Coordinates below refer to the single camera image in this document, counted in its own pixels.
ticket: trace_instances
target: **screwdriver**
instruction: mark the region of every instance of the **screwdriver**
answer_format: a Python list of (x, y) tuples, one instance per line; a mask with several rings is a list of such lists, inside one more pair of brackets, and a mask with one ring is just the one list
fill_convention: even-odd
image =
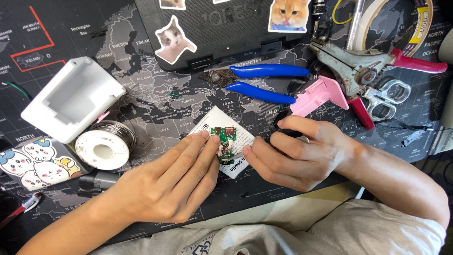
[(316, 35), (318, 34), (319, 20), (321, 19), (321, 16), (326, 11), (327, 11), (327, 9), (326, 9), (326, 5), (324, 4), (324, 0), (314, 0), (313, 12), (312, 12), (312, 19), (314, 21), (312, 39), (316, 39)]

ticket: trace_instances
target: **metal rod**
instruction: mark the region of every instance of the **metal rod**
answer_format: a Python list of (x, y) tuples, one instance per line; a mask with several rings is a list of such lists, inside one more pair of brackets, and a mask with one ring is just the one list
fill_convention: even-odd
[(349, 36), (346, 42), (346, 50), (354, 49), (354, 41), (356, 40), (357, 29), (359, 28), (360, 19), (362, 18), (364, 0), (357, 0), (354, 7), (351, 27), (349, 29)]

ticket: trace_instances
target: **red handle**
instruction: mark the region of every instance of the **red handle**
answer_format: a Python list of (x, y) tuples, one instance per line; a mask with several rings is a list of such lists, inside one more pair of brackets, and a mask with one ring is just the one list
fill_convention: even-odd
[(354, 112), (357, 114), (357, 117), (359, 117), (365, 130), (374, 129), (373, 120), (371, 119), (370, 115), (366, 111), (366, 108), (362, 102), (362, 99), (361, 98), (356, 98), (354, 100), (346, 99), (346, 101), (352, 107)]
[(447, 63), (434, 63), (426, 60), (409, 58), (403, 56), (403, 52), (400, 49), (393, 49), (391, 54), (395, 56), (395, 62), (393, 63), (393, 66), (395, 67), (417, 70), (431, 74), (439, 74), (447, 71)]

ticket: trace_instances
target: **hand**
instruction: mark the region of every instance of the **hand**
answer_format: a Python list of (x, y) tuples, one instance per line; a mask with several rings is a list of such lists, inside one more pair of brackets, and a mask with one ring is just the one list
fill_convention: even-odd
[(263, 179), (294, 190), (310, 191), (332, 171), (346, 171), (363, 148), (329, 122), (288, 116), (278, 126), (303, 133), (310, 143), (275, 132), (270, 143), (280, 152), (261, 137), (255, 137), (253, 146), (245, 146), (242, 152)]
[(216, 186), (220, 137), (205, 145), (208, 137), (207, 131), (185, 137), (160, 158), (126, 172), (100, 196), (113, 201), (130, 223), (186, 222)]

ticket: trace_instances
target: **white plastic casing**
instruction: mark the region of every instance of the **white plastic casing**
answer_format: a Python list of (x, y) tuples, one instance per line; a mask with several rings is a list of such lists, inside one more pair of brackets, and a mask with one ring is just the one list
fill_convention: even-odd
[(71, 59), (21, 116), (59, 142), (70, 143), (125, 93), (91, 58)]

